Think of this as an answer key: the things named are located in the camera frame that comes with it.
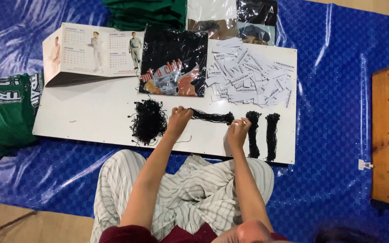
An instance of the hair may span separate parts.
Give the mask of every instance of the hair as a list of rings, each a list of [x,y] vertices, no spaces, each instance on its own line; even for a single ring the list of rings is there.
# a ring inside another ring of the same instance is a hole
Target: hair
[[[322,229],[315,235],[315,243],[381,243],[373,235],[348,227],[332,227]]]

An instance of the black string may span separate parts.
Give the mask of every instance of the black string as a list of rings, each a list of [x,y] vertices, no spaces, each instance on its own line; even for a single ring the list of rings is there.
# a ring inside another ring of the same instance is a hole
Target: black string
[[[203,111],[196,110],[193,108],[188,108],[193,110],[193,117],[192,119],[200,119],[207,122],[214,122],[214,123],[226,123],[227,125],[232,124],[232,121],[235,120],[233,117],[233,114],[231,112],[227,113],[226,115],[221,114],[207,114]]]
[[[257,159],[260,155],[258,145],[256,144],[256,132],[259,127],[258,122],[261,115],[261,113],[255,111],[246,113],[246,118],[251,122],[251,127],[249,128],[249,158]]]
[[[189,141],[179,141],[177,143],[187,143],[187,142],[190,142],[192,140],[192,136],[190,135],[190,140]]]
[[[135,102],[135,104],[137,114],[132,120],[133,125],[130,126],[133,131],[132,136],[138,142],[149,146],[151,141],[156,141],[157,136],[163,136],[167,129],[166,115],[161,110],[163,103],[147,99],[142,100],[142,102]]]
[[[276,157],[277,149],[277,123],[280,120],[280,115],[277,113],[269,114],[267,117],[267,147],[268,147],[268,156],[267,161],[274,161]]]

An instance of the stack of green shirts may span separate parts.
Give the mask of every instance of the stack of green shirts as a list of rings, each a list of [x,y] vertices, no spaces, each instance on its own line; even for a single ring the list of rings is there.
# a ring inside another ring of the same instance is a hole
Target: stack of green shirts
[[[42,93],[41,73],[0,78],[0,159],[37,140],[32,128]]]
[[[185,29],[187,0],[103,0],[111,10],[108,26],[121,31],[143,31],[147,24],[163,29]]]

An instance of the wooden floor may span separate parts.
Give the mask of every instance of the wooden floor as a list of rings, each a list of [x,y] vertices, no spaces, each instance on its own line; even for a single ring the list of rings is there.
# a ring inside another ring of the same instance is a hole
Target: wooden floor
[[[344,7],[356,8],[389,15],[389,0],[313,0],[319,3],[335,3]],[[24,215],[30,210],[0,205],[0,225]],[[91,236],[93,220],[51,212],[39,212],[22,222],[0,231],[0,242],[87,242]]]

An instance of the calendar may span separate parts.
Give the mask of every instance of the calendar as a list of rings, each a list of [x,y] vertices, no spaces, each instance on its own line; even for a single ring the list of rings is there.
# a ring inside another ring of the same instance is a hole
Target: calendar
[[[62,23],[61,28],[43,41],[45,85],[54,86],[82,81],[89,76],[136,76],[142,61],[144,33],[118,31],[92,25]]]

